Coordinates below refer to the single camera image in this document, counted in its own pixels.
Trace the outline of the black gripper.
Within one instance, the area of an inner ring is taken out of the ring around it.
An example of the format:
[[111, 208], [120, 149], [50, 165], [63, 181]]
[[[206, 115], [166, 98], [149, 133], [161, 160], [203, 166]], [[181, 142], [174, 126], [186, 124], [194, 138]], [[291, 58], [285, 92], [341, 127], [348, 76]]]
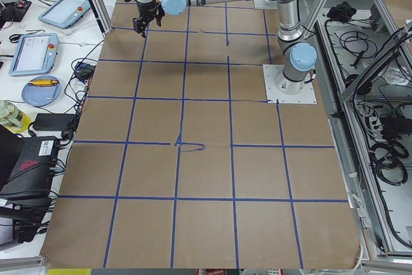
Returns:
[[165, 16], [161, 2], [153, 0], [150, 3], [137, 2], [139, 17], [133, 18], [133, 30], [146, 38], [146, 28], [151, 21], [156, 21], [157, 26], [162, 25], [162, 18]]

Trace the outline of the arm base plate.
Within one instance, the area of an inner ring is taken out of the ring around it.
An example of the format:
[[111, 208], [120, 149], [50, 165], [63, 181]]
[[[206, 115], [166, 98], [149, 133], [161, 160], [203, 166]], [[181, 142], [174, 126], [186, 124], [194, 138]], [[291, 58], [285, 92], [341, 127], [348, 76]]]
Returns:
[[283, 67], [283, 65], [263, 65], [267, 102], [272, 104], [317, 104], [310, 74], [308, 73], [303, 81], [292, 82], [283, 75]]

